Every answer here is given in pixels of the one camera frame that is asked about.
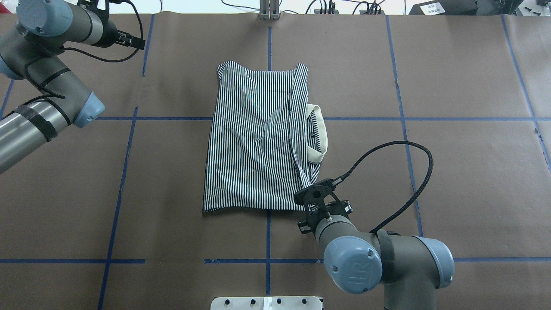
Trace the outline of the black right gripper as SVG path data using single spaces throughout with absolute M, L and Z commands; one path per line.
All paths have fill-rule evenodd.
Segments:
M 321 223 L 331 223 L 336 216 L 349 218 L 353 208 L 348 200 L 339 199 L 334 190 L 344 179 L 325 178 L 294 194 L 294 202 L 304 208 L 305 218 L 297 223 L 301 234 L 316 233 Z

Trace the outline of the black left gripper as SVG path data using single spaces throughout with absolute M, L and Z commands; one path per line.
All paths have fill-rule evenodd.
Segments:
M 91 45 L 93 47 L 107 48 L 114 44 L 124 47 L 132 47 L 138 50 L 145 48 L 145 40 L 143 39 L 143 24 L 141 23 L 139 14 L 136 14 L 138 24 L 140 26 L 140 36 L 136 37 L 130 33 L 119 30 L 114 22 L 109 18 L 110 4 L 126 3 L 135 8 L 130 0 L 105 0 L 105 8 L 98 7 L 99 0 L 81 0 L 80 7 L 86 10 L 91 21 L 91 30 L 89 36 L 81 43 Z

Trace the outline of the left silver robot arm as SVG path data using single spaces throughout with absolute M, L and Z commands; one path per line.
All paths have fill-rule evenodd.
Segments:
M 27 80 L 40 95 L 14 108 L 1 119 L 0 158 L 4 173 L 61 131 L 88 126 L 104 111 L 97 95 L 59 59 L 80 43 L 91 47 L 145 49 L 143 33 L 137 37 L 117 28 L 110 19 L 110 0 L 99 8 L 97 0 L 20 0 L 15 25 L 1 37 L 1 73 Z

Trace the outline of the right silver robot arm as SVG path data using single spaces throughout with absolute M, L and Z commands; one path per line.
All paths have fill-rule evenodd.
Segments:
M 435 310 L 437 290 L 449 286 L 455 274 L 450 249 L 433 238 L 382 228 L 361 232 L 350 220 L 350 202 L 334 193 L 338 183 L 323 179 L 294 195 L 305 210 L 297 225 L 302 234 L 314 235 L 336 286 L 363 294 L 382 284 L 386 310 Z

